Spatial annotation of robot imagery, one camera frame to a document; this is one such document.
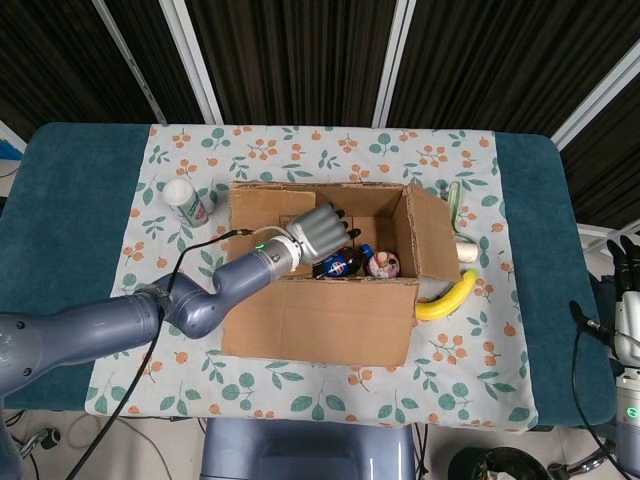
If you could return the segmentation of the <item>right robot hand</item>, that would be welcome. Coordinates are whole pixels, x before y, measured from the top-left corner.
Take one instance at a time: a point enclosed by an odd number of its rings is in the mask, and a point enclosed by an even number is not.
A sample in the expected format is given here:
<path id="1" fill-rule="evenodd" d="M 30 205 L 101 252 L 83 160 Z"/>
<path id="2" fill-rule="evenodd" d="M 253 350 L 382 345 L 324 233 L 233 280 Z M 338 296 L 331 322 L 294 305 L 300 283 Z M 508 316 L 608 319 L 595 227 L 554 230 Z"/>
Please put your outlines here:
<path id="1" fill-rule="evenodd" d="M 588 318 L 576 301 L 570 301 L 569 308 L 579 331 L 607 345 L 621 364 L 640 368 L 640 246 L 626 235 L 606 245 L 614 265 L 613 325 Z"/>

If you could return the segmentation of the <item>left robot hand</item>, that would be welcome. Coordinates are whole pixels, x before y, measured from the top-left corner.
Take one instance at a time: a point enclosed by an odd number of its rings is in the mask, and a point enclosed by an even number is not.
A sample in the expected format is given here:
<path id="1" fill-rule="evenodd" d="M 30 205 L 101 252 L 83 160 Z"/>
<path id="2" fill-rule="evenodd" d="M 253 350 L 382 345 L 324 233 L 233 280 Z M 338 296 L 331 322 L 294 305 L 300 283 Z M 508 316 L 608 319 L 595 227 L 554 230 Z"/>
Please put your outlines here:
<path id="1" fill-rule="evenodd" d="M 343 219 L 345 212 L 324 203 L 297 216 L 285 230 L 299 245 L 301 263 L 314 265 L 329 257 L 361 234 Z"/>

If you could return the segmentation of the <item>brown cardboard box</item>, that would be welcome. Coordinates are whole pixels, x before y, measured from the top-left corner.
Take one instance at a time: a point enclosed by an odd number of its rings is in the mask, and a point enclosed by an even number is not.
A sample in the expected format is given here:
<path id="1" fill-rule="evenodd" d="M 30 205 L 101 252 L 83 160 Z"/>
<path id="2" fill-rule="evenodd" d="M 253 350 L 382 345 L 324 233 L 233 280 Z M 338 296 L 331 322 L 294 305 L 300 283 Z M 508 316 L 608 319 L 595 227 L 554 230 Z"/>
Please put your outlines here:
<path id="1" fill-rule="evenodd" d="M 316 279 L 300 266 L 234 307 L 223 322 L 226 355 L 333 365 L 401 366 L 416 318 L 419 283 L 461 278 L 447 203 L 418 186 L 399 184 L 236 183 L 229 197 L 232 228 L 258 230 L 234 238 L 235 259 L 314 207 L 332 207 L 357 238 L 399 260 L 395 278 L 358 271 Z"/>

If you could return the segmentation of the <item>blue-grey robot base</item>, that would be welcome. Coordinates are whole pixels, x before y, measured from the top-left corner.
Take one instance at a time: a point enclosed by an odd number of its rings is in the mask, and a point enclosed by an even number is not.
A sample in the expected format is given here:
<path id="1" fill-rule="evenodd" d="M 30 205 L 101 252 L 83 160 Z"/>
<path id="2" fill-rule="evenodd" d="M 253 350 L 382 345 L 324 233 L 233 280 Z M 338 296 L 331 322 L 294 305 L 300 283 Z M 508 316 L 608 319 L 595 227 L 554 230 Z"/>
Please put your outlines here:
<path id="1" fill-rule="evenodd" d="M 210 419 L 200 480 L 415 480 L 409 426 Z"/>

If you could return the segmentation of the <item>dark soda bottle round logo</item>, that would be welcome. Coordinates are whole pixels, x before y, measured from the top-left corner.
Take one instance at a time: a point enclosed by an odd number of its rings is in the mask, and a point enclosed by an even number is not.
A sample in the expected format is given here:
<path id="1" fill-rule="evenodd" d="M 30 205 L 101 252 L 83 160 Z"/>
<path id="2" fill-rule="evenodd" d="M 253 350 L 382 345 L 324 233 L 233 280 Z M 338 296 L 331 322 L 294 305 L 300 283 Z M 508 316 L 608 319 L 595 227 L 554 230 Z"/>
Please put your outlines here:
<path id="1" fill-rule="evenodd" d="M 312 276 L 321 278 L 344 278 L 355 275 L 364 262 L 373 255 L 369 244 L 357 248 L 343 247 L 312 267 Z"/>

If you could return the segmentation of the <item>pink patterned round can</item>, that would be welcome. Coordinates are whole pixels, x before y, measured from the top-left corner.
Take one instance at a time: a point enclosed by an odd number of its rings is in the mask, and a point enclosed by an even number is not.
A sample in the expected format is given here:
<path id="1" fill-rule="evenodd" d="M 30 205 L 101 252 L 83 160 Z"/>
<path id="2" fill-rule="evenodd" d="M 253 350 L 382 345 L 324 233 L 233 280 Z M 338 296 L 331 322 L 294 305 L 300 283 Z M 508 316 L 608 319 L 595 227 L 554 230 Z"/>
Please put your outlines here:
<path id="1" fill-rule="evenodd" d="M 369 276 L 377 279 L 396 278 L 400 274 L 400 262 L 391 252 L 375 252 L 367 261 L 366 270 Z"/>

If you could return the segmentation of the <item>white cylindrical canister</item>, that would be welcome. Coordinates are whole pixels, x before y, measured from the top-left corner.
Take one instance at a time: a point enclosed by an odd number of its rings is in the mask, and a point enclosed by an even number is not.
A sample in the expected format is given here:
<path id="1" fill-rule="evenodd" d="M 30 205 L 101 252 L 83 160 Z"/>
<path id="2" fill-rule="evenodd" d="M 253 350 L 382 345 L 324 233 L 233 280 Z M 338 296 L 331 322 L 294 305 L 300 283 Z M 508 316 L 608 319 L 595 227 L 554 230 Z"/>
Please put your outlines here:
<path id="1" fill-rule="evenodd" d="M 193 185 L 184 178 L 166 183 L 162 199 L 184 226 L 199 228 L 208 221 L 208 211 Z"/>

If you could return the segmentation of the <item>yellow banana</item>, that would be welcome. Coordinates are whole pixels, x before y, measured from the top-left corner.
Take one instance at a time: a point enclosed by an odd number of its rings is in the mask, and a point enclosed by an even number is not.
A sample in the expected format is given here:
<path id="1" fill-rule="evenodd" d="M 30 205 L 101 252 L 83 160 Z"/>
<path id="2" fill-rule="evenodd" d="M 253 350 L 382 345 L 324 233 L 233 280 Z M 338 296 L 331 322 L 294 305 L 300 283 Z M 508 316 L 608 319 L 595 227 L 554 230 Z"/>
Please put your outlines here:
<path id="1" fill-rule="evenodd" d="M 455 283 L 441 298 L 431 302 L 417 302 L 415 317 L 419 321 L 432 321 L 448 316 L 458 309 L 471 294 L 478 278 L 475 269 L 463 273 L 461 280 Z"/>

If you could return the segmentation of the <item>chrome metal leg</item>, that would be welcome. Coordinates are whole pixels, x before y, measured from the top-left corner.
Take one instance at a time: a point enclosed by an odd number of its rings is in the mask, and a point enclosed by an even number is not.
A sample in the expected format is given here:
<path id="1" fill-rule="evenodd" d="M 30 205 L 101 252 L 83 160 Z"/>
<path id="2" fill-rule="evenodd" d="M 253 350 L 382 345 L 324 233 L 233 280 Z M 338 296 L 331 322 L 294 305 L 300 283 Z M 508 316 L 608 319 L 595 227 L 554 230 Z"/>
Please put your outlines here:
<path id="1" fill-rule="evenodd" d="M 61 441 L 62 435 L 59 429 L 46 427 L 29 437 L 21 447 L 20 453 L 23 459 L 32 454 L 33 450 L 40 446 L 44 450 L 55 448 Z"/>
<path id="2" fill-rule="evenodd" d="M 602 452 L 596 451 L 583 459 L 570 463 L 552 463 L 547 467 L 547 472 L 552 480 L 571 480 L 574 477 L 590 473 L 608 462 L 609 459 Z"/>

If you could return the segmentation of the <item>floral print tablecloth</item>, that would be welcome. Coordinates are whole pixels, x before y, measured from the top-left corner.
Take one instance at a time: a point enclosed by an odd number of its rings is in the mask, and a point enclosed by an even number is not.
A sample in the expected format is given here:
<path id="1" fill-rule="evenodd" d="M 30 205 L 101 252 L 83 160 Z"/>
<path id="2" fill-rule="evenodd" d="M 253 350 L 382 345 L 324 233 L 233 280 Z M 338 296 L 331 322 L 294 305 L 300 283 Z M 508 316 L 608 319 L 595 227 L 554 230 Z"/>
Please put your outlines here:
<path id="1" fill-rule="evenodd" d="M 223 324 L 199 340 L 165 326 L 153 355 L 125 350 L 98 360 L 86 408 L 109 414 L 134 372 L 142 380 L 129 415 L 337 421 L 386 427 L 427 422 L 521 432 L 538 420 L 496 134 L 478 130 L 373 130 L 301 126 L 149 126 L 112 292 L 131 294 L 174 266 L 204 289 L 228 261 L 236 183 L 399 184 L 446 203 L 461 185 L 460 232 L 479 246 L 478 278 L 446 317 L 415 318 L 401 366 L 333 365 L 243 358 L 222 351 Z M 208 211 L 184 226 L 162 191 L 188 180 Z"/>

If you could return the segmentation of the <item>black round bin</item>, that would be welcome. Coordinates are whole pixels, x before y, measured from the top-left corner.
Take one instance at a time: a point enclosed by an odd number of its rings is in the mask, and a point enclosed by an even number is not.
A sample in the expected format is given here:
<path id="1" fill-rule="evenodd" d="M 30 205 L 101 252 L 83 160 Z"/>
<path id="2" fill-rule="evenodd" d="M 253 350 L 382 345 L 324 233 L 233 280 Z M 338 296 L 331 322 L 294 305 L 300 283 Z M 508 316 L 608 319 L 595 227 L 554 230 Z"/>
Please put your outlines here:
<path id="1" fill-rule="evenodd" d="M 460 450 L 450 461 L 448 480 L 551 480 L 530 454 L 512 447 Z"/>

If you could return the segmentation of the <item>teal table cover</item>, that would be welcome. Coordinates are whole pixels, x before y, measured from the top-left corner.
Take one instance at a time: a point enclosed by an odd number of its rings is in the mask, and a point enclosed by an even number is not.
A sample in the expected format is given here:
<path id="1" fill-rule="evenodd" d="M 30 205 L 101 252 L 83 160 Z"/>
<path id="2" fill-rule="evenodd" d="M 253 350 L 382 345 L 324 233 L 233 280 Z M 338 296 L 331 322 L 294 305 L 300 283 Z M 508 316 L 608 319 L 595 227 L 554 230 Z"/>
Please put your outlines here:
<path id="1" fill-rule="evenodd" d="M 31 138 L 0 214 L 0 312 L 51 314 L 101 300 L 142 163 L 146 124 L 50 123 Z M 540 426 L 615 414 L 604 347 L 576 339 L 569 302 L 596 302 L 560 154 L 541 135 L 497 133 L 515 277 Z"/>

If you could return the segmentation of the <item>white metal floor frame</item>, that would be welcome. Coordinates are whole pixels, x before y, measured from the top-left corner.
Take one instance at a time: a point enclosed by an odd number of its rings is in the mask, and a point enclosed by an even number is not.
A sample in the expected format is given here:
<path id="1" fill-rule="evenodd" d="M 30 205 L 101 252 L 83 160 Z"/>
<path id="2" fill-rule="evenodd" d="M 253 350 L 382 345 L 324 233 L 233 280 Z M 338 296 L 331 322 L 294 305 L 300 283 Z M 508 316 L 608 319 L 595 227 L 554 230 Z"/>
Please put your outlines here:
<path id="1" fill-rule="evenodd" d="M 640 235 L 640 221 L 632 222 L 621 229 L 578 224 L 578 234 L 584 253 L 599 252 L 608 240 L 617 241 L 622 235 Z"/>

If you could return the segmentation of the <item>white frame post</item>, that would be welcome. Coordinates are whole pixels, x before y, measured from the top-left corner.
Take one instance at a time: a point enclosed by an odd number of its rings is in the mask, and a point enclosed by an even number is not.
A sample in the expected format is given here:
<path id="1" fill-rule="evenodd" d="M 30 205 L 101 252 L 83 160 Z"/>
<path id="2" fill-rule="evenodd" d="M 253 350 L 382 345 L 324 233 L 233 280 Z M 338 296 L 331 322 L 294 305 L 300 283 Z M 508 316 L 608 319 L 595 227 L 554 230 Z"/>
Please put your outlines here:
<path id="1" fill-rule="evenodd" d="M 0 142 L 11 146 L 14 150 L 24 153 L 27 143 L 17 135 L 5 122 L 0 120 Z"/>
<path id="2" fill-rule="evenodd" d="M 159 4 L 204 122 L 222 125 L 222 112 L 186 0 L 159 0 Z"/>
<path id="3" fill-rule="evenodd" d="M 640 39 L 616 62 L 552 135 L 558 151 L 566 148 L 636 77 L 640 75 Z"/>
<path id="4" fill-rule="evenodd" d="M 372 128 L 385 128 L 417 0 L 396 0 L 378 84 Z"/>

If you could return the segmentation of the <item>thin grey frame rail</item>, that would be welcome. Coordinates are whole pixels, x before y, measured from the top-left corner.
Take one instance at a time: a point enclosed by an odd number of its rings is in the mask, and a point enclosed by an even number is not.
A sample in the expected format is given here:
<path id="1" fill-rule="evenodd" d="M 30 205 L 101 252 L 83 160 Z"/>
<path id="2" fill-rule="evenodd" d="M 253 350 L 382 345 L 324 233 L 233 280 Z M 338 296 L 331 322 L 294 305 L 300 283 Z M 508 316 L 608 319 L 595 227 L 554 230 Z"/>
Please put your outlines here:
<path id="1" fill-rule="evenodd" d="M 136 83 L 138 84 L 142 94 L 144 95 L 150 109 L 154 113 L 154 116 L 157 122 L 162 125 L 166 125 L 167 119 L 159 103 L 157 102 L 152 90 L 150 89 L 149 84 L 146 81 L 144 74 L 142 73 L 133 53 L 131 52 L 121 30 L 119 29 L 117 23 L 115 22 L 105 0 L 91 0 L 91 2 L 97 14 L 101 18 L 109 35 L 111 36 L 113 42 L 115 43 L 118 51 L 123 57 L 131 74 L 136 80 Z"/>

